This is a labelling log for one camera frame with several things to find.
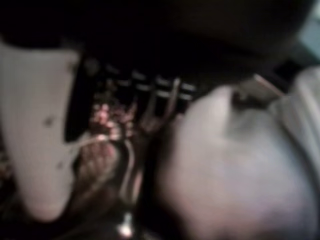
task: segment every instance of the white fabric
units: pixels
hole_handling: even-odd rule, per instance
[[[320,82],[315,85],[314,93],[320,93],[316,90]],[[309,159],[298,151],[281,120],[292,120],[296,138],[309,123],[281,119],[279,109],[287,109],[279,103],[272,114],[238,111],[231,105],[232,94],[232,87],[220,87],[186,113],[170,161],[158,175],[164,200],[179,213],[184,230],[195,240],[313,239],[318,208],[303,168]],[[307,150],[314,141],[309,141],[309,134],[302,140]],[[319,158],[318,152],[312,154]]]

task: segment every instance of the white object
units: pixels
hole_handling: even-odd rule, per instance
[[[20,194],[37,220],[58,218],[72,191],[77,154],[64,143],[73,69],[71,50],[29,50],[0,42],[0,120]]]
[[[161,159],[163,200],[190,239],[314,239],[306,159],[275,117],[234,109],[232,96],[232,87],[220,87],[187,111],[168,163]]]

